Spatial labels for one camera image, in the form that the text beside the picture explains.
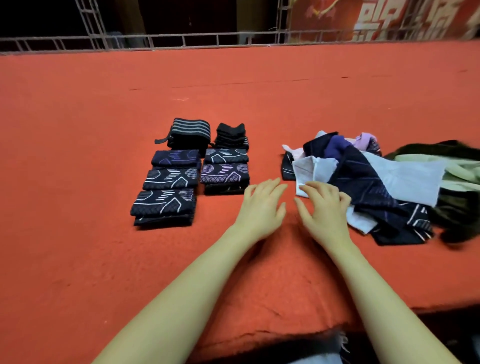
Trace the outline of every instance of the right hand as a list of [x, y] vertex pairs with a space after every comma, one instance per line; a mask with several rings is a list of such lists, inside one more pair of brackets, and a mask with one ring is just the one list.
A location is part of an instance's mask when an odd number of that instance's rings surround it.
[[312, 215], [299, 198], [295, 198], [303, 225], [310, 235], [330, 254], [335, 249], [353, 245], [347, 226], [347, 207], [351, 198], [331, 184], [307, 182], [300, 186], [311, 202]]

